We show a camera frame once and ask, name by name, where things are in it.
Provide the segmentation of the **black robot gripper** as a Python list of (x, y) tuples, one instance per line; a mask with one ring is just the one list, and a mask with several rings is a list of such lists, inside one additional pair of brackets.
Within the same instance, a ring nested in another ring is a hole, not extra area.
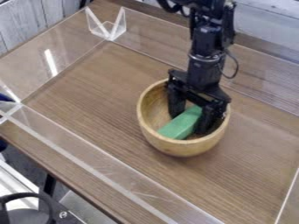
[(226, 106), (230, 103), (228, 94), (220, 88), (224, 62), (225, 55), (222, 53), (212, 57), (190, 54), (188, 69), (168, 71), (165, 86), (170, 118), (184, 111), (185, 101), (202, 107), (194, 126), (194, 133), (200, 135), (205, 135), (213, 123), (222, 119)]

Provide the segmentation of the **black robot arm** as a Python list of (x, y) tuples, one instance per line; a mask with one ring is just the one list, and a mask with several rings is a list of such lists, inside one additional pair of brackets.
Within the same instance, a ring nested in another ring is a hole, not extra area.
[(193, 131), (205, 134), (224, 119), (230, 103), (229, 95), (220, 88), (225, 76), (222, 68), (233, 44), (233, 0), (156, 0), (168, 13), (189, 11), (190, 50), (188, 69), (168, 71), (166, 96), (168, 112), (176, 117), (185, 109), (185, 102), (200, 107), (200, 117)]

